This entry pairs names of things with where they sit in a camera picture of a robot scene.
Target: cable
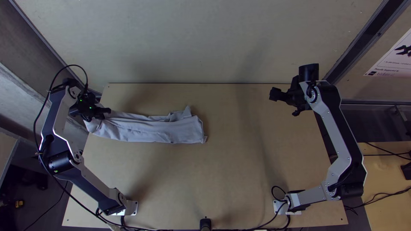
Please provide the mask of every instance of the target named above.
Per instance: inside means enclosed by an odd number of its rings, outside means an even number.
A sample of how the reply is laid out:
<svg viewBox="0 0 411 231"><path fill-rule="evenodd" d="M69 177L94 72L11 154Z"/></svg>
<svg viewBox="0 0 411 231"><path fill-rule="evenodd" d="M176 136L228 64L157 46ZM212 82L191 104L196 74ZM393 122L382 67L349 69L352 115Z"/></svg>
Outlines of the cable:
<svg viewBox="0 0 411 231"><path fill-rule="evenodd" d="M73 196L60 184L60 182L49 172L49 170L47 169L46 165L44 164L43 154L41 153L39 144L38 144L38 142L37 142L37 137L36 137L36 123L37 123L37 120L39 119L39 117L40 117L40 115L41 115L41 113L42 113L42 111L43 111L46 103L47 103L48 97L50 96L50 92L51 92L52 89L53 89L54 81L56 80L56 78L57 78L57 76L60 74L60 72L62 72L64 69L66 69L66 68L68 68L68 67L72 67L72 66L79 67L79 68L81 68L81 69L84 71L84 74L86 75L86 84L85 84L85 86L84 86L84 90L87 89L87 86L88 86L88 77L87 77L86 71L85 71L82 67L80 67L79 65L76 65L76 64L72 64L72 65L67 65L67 66L63 67L62 69L60 69L60 70L57 72L57 74L54 76L53 80L51 81L49 90L48 90L47 95L46 95L46 99L44 100L44 103L43 103L43 105L42 105L42 107L41 107L41 109L40 109L40 112L38 113L38 115L36 116L36 119L35 119L34 122L33 122L34 141L35 141L35 143L36 143L36 149L37 149L37 152L39 153L39 160L40 160L41 164L43 165L44 169L46 169L46 172L56 181L57 185L63 190L63 192L65 192L71 199L73 199L73 200L74 200L77 204L79 204L83 209L85 209L85 210L87 210L89 213L93 214L97 219L99 219L99 220L101 220L102 222L106 223L103 219L101 219L99 216L95 215L90 209L88 209L86 206L84 206L82 203L80 203L75 197L73 197Z"/></svg>
<svg viewBox="0 0 411 231"><path fill-rule="evenodd" d="M54 206L56 206L61 201L61 198L63 198L63 195L64 195L64 191L61 192L60 198L56 203L54 203L49 209L47 209L42 215L40 215L33 223L31 223L29 226L27 226L23 231L26 231L27 229L29 229L38 220L40 220L40 218L42 218L48 211L50 211L52 208L54 208Z"/></svg>
<svg viewBox="0 0 411 231"><path fill-rule="evenodd" d="M275 218L277 217L277 215L278 215L278 212L280 211L280 209L281 209L285 204L287 204L287 202L284 202L284 203L277 209L277 211L275 212L274 217L273 217L271 220L269 220L268 222L266 222L266 223L264 223L264 224L262 224L262 225L260 225L260 226L258 226L258 227L249 228L249 229L242 229L241 231L254 231L254 230L256 230L256 229L260 229L260 228L268 225L269 223L271 223L272 221L274 221L274 219L275 219Z"/></svg>
<svg viewBox="0 0 411 231"><path fill-rule="evenodd" d="M374 147L374 148L379 149L379 150L381 150L381 151L385 151L385 152L390 153L390 154L371 154L371 155L363 155L363 156L398 156L398 157L400 157L400 158L402 158L402 159L405 159L405 160L411 160L410 158L406 158L406 157L400 156L400 155L408 154L409 152L393 153L393 152L391 152L391 151L385 150L385 149L383 149L383 148L380 148L380 147L375 146L375 145L373 145L373 144L370 144L370 143L368 143L368 142L364 142L364 143L370 145L371 147Z"/></svg>
<svg viewBox="0 0 411 231"><path fill-rule="evenodd" d="M46 172L52 176L52 178L57 182L57 184L61 187L61 189L71 198L73 199L78 205L80 205L83 209L87 210L87 212L91 213L94 215L97 219L101 220L102 222L106 223L104 220L102 220L99 216L95 215L90 209L88 209L86 206L84 206L80 201L78 201L75 197L73 197L61 184L60 182L49 172L49 170L46 168L46 165L44 164L43 160L43 154L39 154L39 159L40 162L42 163L43 167L46 169Z"/></svg>
<svg viewBox="0 0 411 231"><path fill-rule="evenodd" d="M273 190L274 190L275 188L280 189L280 190L284 193L284 195L286 194L286 192L285 192L282 188L278 187L277 185L274 185L274 186L271 188L271 195L274 197L274 199L276 199L276 200L278 200L278 201L281 201L281 202L286 202L286 200L280 200L280 199L278 199L277 197L274 196L274 191L273 191Z"/></svg>
<svg viewBox="0 0 411 231"><path fill-rule="evenodd" d="M96 211L95 211L95 215L98 214L99 211L100 211L100 209L97 208ZM133 227L133 226L128 226L128 225L117 224L117 223L114 223L114 222L111 222L111 221L105 219L101 214L99 215L99 217L100 217L101 219L103 219L106 223L110 223L110 224L112 224L112 225L117 225L117 226L120 226L120 227L123 227L123 228L132 228L132 229L148 230L148 231L159 231L159 229L139 228L139 227Z"/></svg>
<svg viewBox="0 0 411 231"><path fill-rule="evenodd" d="M351 210L351 211L352 211L353 209L356 209L356 208L359 208L359 207L362 207L362 206L366 206L366 205L375 203L375 202L380 201L380 200L382 200L382 199L384 199L384 198L387 198L387 197L390 197L390 196L394 196L394 195L403 194L403 193L405 193L405 192L408 192L409 190L411 190L411 186L409 186L408 188L406 188L406 189L404 189L404 190L401 190L401 191L398 191L398 192L394 192L394 193L380 192L380 193L375 194L375 195L372 197L371 200L369 200L369 201L367 201L367 202L365 202L365 203L362 203L362 204L360 204L360 205L358 205L358 206L350 207L350 206L345 205L344 207L345 207L345 210ZM374 200L375 197L378 196L378 195L385 195L385 196Z"/></svg>
<svg viewBox="0 0 411 231"><path fill-rule="evenodd" d="M37 115L37 117L36 117L36 119L34 120L34 123L33 123L34 142L36 143L36 147L37 147L37 151L38 151L38 152L40 152L40 151L39 151L39 143L37 142L37 136L36 136L36 123L37 123L37 120L39 119L39 117L40 117L40 115L41 115L41 113L42 113L42 111L43 111L43 109L44 109L44 106L45 106L46 103L47 103L47 99L48 99L48 96L50 95L50 92L52 91L52 87L53 87L54 81L56 80L56 78L57 78L57 76L60 74L60 72L62 72L64 69L66 69L66 68L68 68L68 67L79 67L81 70L83 70L84 75L86 76L86 84L84 85L83 94L87 91L87 88L88 88L88 85L89 85L89 78L87 77L86 71L85 71L82 67L80 67L79 65L76 65L76 64L67 65L67 66L63 67L62 69L60 69L60 70L56 73L56 75L54 76L53 80L51 81L50 87L48 88L48 92L47 92L47 95L46 95L46 99L44 100L44 103L43 103L43 105L42 105L42 107L41 107L41 109L40 109L40 112L38 113L38 115Z"/></svg>
<svg viewBox="0 0 411 231"><path fill-rule="evenodd" d="M267 230L268 231L278 231L278 230L284 230L284 231L287 231L287 229L288 229L288 226L290 225L290 222L291 222L291 216L290 215L287 215L287 224L284 226L284 227L282 227L282 228L267 228Z"/></svg>
<svg viewBox="0 0 411 231"><path fill-rule="evenodd" d="M120 224L121 224L121 225L125 225L124 216L121 216L121 217L120 217Z"/></svg>

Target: table surface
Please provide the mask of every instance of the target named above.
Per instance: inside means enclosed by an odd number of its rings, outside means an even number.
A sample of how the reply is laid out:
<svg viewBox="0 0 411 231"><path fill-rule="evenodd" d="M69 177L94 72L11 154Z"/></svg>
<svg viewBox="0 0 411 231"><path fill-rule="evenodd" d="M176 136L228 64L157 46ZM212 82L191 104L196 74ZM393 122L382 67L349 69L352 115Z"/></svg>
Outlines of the table surface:
<svg viewBox="0 0 411 231"><path fill-rule="evenodd" d="M270 189L308 189L330 166L312 111L268 100L271 84L109 84L101 103L113 110L166 115L190 105L204 122L205 144L131 143L89 135L85 165L109 187L139 201L127 225L198 229L252 228L274 216ZM97 203L77 187L72 195L94 211ZM109 219L119 223L119 217ZM283 227L278 216L268 227ZM340 201L311 205L290 227L347 224ZM69 200L65 226L105 224Z"/></svg>
<svg viewBox="0 0 411 231"><path fill-rule="evenodd" d="M395 153L411 150L411 142L379 142L374 145ZM365 143L359 144L366 154L387 154ZM364 157L368 175L364 185L362 200L369 201L377 193L395 193L411 186L402 174L401 165L409 163L396 156ZM365 206L368 220L373 231L408 231L411 227L411 192L391 196Z"/></svg>
<svg viewBox="0 0 411 231"><path fill-rule="evenodd" d="M11 162L11 154L15 148L17 139L0 132L0 186L7 173Z"/></svg>

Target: crumpled cloth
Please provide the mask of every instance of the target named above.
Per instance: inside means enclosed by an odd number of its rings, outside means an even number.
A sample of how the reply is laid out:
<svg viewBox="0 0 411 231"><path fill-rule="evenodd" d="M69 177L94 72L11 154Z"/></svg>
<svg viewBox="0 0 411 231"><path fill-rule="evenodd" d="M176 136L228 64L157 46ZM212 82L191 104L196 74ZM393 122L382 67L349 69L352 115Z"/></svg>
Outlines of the crumpled cloth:
<svg viewBox="0 0 411 231"><path fill-rule="evenodd" d="M168 115L144 116L132 113L104 113L105 119L84 121L87 130L99 137L125 142L205 143L203 122L191 114L189 106L184 111Z"/></svg>

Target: robotic arm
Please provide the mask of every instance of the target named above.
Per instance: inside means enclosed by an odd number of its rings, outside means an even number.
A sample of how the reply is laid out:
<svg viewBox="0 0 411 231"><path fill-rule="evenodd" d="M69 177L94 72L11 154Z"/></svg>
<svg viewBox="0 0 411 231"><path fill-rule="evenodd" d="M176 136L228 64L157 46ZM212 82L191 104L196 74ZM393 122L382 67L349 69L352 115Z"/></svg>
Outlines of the robotic arm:
<svg viewBox="0 0 411 231"><path fill-rule="evenodd" d="M319 125L324 126L338 158L331 164L325 179L308 190L288 192L283 200L274 200L279 214L301 214L310 204L361 196L366 170L363 156L340 109L341 98L335 86L318 81L318 64L299 68L287 92L273 88L270 100L284 101L297 109L313 110ZM95 104L95 95L87 92L76 80L68 79L50 92L50 111L42 129L40 152L45 168L56 178L67 180L98 202L105 215L136 215L138 202L128 200L118 189L109 188L84 165L82 150L65 134L67 115L80 115L84 120L104 119L110 108Z"/></svg>
<svg viewBox="0 0 411 231"><path fill-rule="evenodd" d="M366 177L363 155L340 109L341 97L335 86L327 81L318 81L319 65L309 64L299 68L299 75L292 79L287 92L278 88L270 91L270 100L284 101L297 109L298 116L304 110L313 110L319 126L324 126L332 142L337 159L328 168L325 179L308 190L288 192L283 200L274 200L274 211L280 206L279 214L301 214L313 203L335 201L361 196Z"/></svg>
<svg viewBox="0 0 411 231"><path fill-rule="evenodd" d="M67 115L84 120L104 119L110 108L95 105L95 95L85 92L74 79L67 79L50 92L50 111L42 129L42 153L45 168L56 178L70 181L98 202L105 215L136 215L138 202L127 200L116 188L109 188L84 166L82 150L65 134Z"/></svg>

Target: white mounting plate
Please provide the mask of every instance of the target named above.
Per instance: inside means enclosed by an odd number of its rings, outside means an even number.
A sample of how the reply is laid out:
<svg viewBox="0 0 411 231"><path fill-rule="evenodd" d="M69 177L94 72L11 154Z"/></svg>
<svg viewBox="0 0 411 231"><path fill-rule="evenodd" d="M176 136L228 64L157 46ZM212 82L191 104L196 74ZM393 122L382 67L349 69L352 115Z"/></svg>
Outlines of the white mounting plate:
<svg viewBox="0 0 411 231"><path fill-rule="evenodd" d="M281 207L281 209L278 211L279 215L301 215L301 211L297 211L295 213L289 212L288 207L289 204L287 202L283 201L278 201L278 200L273 200L273 207L274 207L274 212L276 213L278 209Z"/></svg>
<svg viewBox="0 0 411 231"><path fill-rule="evenodd" d="M127 200L126 209L121 210L118 213L113 213L111 216L135 216L137 215L138 202Z"/></svg>

